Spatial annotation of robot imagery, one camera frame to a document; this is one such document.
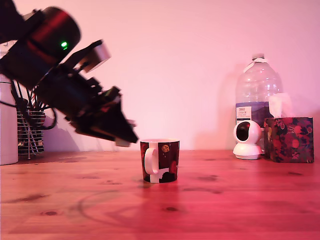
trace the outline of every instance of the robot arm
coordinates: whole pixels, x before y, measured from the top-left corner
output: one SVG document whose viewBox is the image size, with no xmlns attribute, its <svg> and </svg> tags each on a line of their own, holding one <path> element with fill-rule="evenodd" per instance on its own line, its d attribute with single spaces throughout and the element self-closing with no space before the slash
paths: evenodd
<svg viewBox="0 0 320 240">
<path fill-rule="evenodd" d="M 95 78 L 85 79 L 80 74 L 110 58 L 102 40 L 61 62 L 81 39 L 77 23 L 65 11 L 47 7 L 34 10 L 25 20 L 11 0 L 0 0 L 0 22 L 8 23 L 0 26 L 0 43 L 16 41 L 0 59 L 0 74 L 33 90 L 44 104 L 63 113 L 79 134 L 110 141 L 138 141 L 122 113 L 120 90 L 116 86 L 103 90 Z M 14 84 L 12 95 L 32 125 Z"/>
</svg>

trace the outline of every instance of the mug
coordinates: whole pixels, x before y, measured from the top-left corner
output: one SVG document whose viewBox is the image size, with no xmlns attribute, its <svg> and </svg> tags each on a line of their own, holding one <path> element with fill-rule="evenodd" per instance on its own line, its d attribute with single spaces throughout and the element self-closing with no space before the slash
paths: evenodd
<svg viewBox="0 0 320 240">
<path fill-rule="evenodd" d="M 141 140 L 140 149 L 144 181 L 159 184 L 177 180 L 179 140 L 170 138 Z"/>
</svg>

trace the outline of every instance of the white cylinder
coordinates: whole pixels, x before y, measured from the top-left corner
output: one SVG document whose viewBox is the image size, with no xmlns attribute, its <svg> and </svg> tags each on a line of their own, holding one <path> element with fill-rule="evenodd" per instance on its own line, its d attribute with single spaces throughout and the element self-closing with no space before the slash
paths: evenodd
<svg viewBox="0 0 320 240">
<path fill-rule="evenodd" d="M 4 55 L 3 45 L 0 58 Z M 11 83 L 0 74 L 0 101 L 15 105 L 11 94 Z M 0 165 L 18 162 L 17 109 L 0 103 Z"/>
</svg>

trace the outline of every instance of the plastic water bottle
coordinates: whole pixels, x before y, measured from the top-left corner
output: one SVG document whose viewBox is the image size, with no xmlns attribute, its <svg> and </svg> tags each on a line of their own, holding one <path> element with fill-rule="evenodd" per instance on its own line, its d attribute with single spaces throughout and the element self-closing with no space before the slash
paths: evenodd
<svg viewBox="0 0 320 240">
<path fill-rule="evenodd" d="M 252 120 L 263 131 L 265 118 L 273 117 L 269 112 L 269 96 L 282 92 L 279 74 L 267 63 L 263 53 L 254 54 L 252 62 L 243 70 L 236 84 L 236 123 Z M 264 138 L 257 144 L 264 154 Z"/>
</svg>

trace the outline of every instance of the white camera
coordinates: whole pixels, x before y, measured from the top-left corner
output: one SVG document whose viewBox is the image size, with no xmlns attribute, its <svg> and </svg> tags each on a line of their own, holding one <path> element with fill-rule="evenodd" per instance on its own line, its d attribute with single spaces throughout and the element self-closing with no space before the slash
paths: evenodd
<svg viewBox="0 0 320 240">
<path fill-rule="evenodd" d="M 261 135 L 261 128 L 255 121 L 243 120 L 238 122 L 233 129 L 233 137 L 237 141 L 233 154 L 238 159 L 258 159 L 262 151 L 256 143 L 260 140 Z"/>
</svg>

